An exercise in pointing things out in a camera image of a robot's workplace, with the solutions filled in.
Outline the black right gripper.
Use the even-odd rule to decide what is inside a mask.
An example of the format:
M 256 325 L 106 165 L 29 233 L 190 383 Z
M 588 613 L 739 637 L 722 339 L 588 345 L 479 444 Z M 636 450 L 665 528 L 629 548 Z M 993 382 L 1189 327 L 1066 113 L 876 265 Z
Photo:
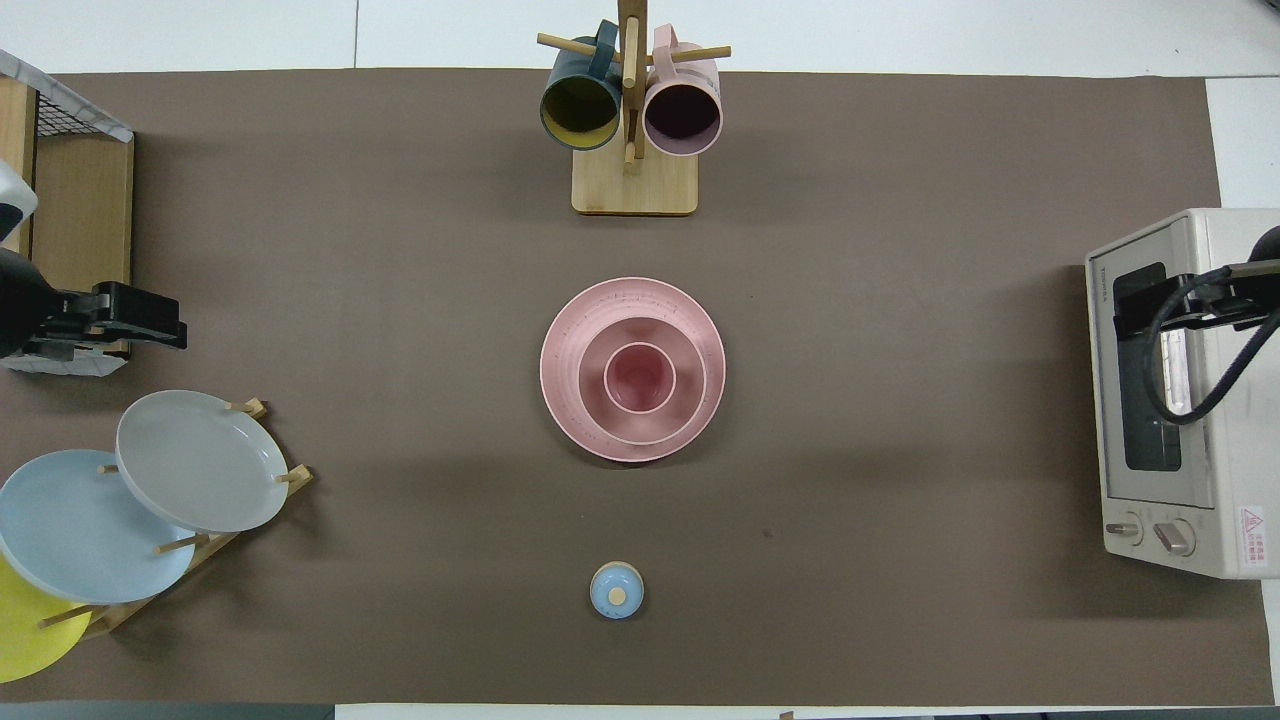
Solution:
M 1169 275 L 1162 263 L 1152 263 L 1114 282 L 1114 327 L 1119 338 L 1146 333 L 1165 301 L 1176 296 L 1161 331 L 1202 331 L 1231 325 L 1257 327 L 1279 302 L 1277 261 L 1262 260 L 1225 266 L 1224 279 L 1196 284 L 1196 275 Z

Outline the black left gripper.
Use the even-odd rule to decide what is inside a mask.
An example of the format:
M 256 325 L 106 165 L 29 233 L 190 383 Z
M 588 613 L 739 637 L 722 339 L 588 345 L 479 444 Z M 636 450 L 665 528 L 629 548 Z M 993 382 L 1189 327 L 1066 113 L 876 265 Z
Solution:
M 101 282 L 86 292 L 61 291 L 61 305 L 40 324 L 40 355 L 70 361 L 78 348 L 118 343 L 188 347 L 187 324 L 174 299 L 120 282 Z

